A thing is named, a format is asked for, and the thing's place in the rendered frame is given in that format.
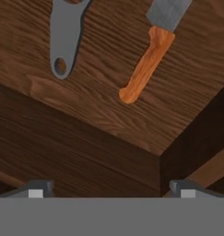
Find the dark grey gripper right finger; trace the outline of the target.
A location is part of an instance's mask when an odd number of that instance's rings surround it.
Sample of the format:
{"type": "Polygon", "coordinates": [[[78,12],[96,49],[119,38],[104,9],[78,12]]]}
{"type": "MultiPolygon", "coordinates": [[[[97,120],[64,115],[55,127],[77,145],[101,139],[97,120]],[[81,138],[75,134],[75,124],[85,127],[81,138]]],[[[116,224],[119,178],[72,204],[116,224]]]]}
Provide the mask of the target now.
{"type": "Polygon", "coordinates": [[[179,198],[200,198],[219,197],[224,198],[224,194],[208,190],[191,180],[170,181],[171,197],[179,198]]]}

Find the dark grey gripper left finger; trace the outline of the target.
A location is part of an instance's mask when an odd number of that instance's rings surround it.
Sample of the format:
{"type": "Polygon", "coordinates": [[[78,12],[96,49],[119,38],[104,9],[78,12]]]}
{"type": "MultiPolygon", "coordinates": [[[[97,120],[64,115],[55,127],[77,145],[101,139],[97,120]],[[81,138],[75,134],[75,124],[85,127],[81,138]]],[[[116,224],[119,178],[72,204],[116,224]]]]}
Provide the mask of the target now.
{"type": "Polygon", "coordinates": [[[53,196],[54,181],[31,180],[16,190],[0,194],[0,197],[45,198],[53,196]]]}

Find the dark wooden counter cabinet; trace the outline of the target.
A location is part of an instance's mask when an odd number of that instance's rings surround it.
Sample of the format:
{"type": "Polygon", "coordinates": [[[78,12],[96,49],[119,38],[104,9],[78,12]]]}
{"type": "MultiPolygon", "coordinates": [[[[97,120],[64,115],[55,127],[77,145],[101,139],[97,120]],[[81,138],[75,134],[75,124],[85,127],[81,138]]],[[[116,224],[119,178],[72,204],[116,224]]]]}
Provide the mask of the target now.
{"type": "Polygon", "coordinates": [[[224,88],[156,155],[0,85],[0,194],[52,180],[56,196],[158,197],[184,178],[224,194],[224,88]]]}

